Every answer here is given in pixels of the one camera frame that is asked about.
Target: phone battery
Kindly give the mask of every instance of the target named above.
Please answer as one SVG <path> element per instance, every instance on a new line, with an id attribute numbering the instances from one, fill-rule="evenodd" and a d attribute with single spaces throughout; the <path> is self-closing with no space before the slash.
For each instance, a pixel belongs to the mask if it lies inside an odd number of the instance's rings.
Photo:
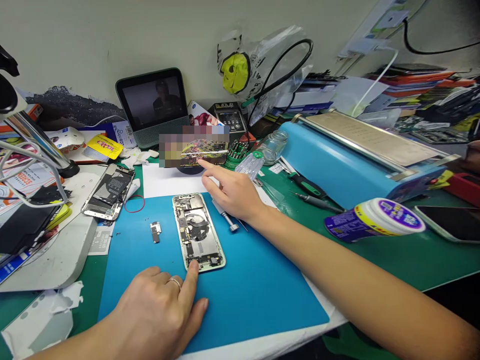
<path id="1" fill-rule="evenodd" d="M 108 205 L 113 205 L 131 179 L 130 175 L 115 171 L 111 178 L 106 180 L 93 194 L 93 197 Z"/>

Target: laminating machine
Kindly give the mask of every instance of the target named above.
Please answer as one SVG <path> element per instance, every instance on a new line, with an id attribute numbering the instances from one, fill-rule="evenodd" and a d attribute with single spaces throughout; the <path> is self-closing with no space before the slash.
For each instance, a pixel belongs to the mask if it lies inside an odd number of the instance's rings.
<path id="1" fill-rule="evenodd" d="M 337 204 L 352 209 L 373 198 L 403 202 L 423 194 L 460 158 L 387 132 L 336 110 L 281 125 L 282 153 Z"/>

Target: glass jar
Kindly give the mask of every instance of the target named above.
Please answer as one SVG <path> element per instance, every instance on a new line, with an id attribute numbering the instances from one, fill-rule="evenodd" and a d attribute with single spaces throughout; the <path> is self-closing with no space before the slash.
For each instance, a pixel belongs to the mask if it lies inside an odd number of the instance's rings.
<path id="1" fill-rule="evenodd" d="M 289 134 L 286 131 L 275 130 L 255 145 L 253 150 L 263 154 L 264 165 L 273 165 L 280 159 L 288 138 Z"/>

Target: plastic bag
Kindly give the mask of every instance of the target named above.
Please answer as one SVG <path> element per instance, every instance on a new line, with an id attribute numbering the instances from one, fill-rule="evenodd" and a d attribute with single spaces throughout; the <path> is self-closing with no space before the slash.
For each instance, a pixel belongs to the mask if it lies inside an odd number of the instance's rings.
<path id="1" fill-rule="evenodd" d="M 258 42 L 245 40 L 241 29 L 226 34 L 217 45 L 217 67 L 223 88 L 245 102 L 264 87 L 265 79 L 280 56 L 293 44 L 307 37 L 302 27 L 292 25 L 275 31 Z M 265 87 L 290 72 L 309 49 L 303 43 L 291 49 L 272 71 Z M 313 67 L 312 57 L 284 83 L 264 94 L 250 116 L 250 125 L 267 114 L 285 94 L 293 94 Z M 250 114 L 255 101 L 248 105 Z"/>

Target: white wall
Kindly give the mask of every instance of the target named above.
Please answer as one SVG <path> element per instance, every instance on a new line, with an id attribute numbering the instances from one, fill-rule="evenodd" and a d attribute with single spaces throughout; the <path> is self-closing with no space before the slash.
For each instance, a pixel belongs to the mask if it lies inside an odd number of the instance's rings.
<path id="1" fill-rule="evenodd" d="M 2 0 L 0 44 L 16 58 L 24 91 L 41 94 L 64 85 L 75 94 L 119 104 L 115 82 L 178 67 L 187 99 L 228 99 L 216 68 L 222 30 L 241 21 L 259 40 L 278 28 L 303 25 L 314 41 L 314 70 L 335 71 L 336 54 L 377 0 Z M 423 0 L 409 0 L 414 5 Z M 443 49 L 478 40 L 476 0 L 431 0 L 411 24 L 412 43 Z M 394 46 L 403 48 L 401 34 Z M 402 61 L 478 68 L 480 46 L 449 55 Z M 361 75 L 388 60 L 366 56 L 351 72 Z"/>
<path id="2" fill-rule="evenodd" d="M 479 19 L 479 0 L 429 0 L 411 21 L 408 38 L 412 47 L 425 52 L 461 47 L 480 41 Z M 390 46 L 399 49 L 397 63 L 441 65 L 460 72 L 472 68 L 471 73 L 463 75 L 480 75 L 480 45 L 445 54 L 416 55 L 405 48 L 402 29 L 392 37 Z M 389 52 L 365 56 L 350 74 L 363 75 L 386 64 L 391 56 Z"/>

